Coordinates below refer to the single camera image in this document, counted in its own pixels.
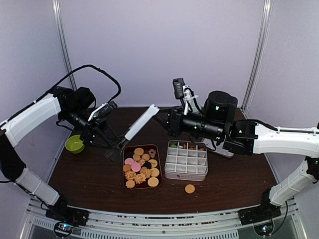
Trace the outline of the swirl butter cookie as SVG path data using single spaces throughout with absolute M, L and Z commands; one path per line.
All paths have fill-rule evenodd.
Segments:
M 132 181 L 134 181 L 135 180 L 135 177 L 136 177 L 136 172 L 134 172 L 134 171 L 127 171 L 127 172 L 125 172 L 125 179 L 126 180 L 132 180 Z

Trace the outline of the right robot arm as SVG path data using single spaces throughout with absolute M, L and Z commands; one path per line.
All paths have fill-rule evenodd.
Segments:
M 242 225 L 280 216 L 281 205 L 319 180 L 319 129 L 274 127 L 256 119 L 235 120 L 238 100 L 222 91 L 210 92 L 203 109 L 194 104 L 184 114 L 181 107 L 162 109 L 167 118 L 155 120 L 173 137 L 188 133 L 211 140 L 215 145 L 239 155 L 283 153 L 303 155 L 299 167 L 276 186 L 262 194 L 259 206 L 238 212 Z

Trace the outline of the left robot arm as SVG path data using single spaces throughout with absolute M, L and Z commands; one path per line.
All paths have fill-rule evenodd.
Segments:
M 81 216 L 86 211 L 77 213 L 68 207 L 64 195 L 30 170 L 23 160 L 29 152 L 22 151 L 19 143 L 47 119 L 57 116 L 56 124 L 67 121 L 81 131 L 80 135 L 73 136 L 74 143 L 65 145 L 73 154 L 82 152 L 86 145 L 105 149 L 118 148 L 122 138 L 113 131 L 105 132 L 110 128 L 106 117 L 117 108 L 117 104 L 110 99 L 86 116 L 86 110 L 95 100 L 88 88 L 81 87 L 74 91 L 53 86 L 0 124 L 0 170 L 4 177 L 38 198 L 48 208 L 48 217 L 82 226 L 86 224 L 86 219 Z

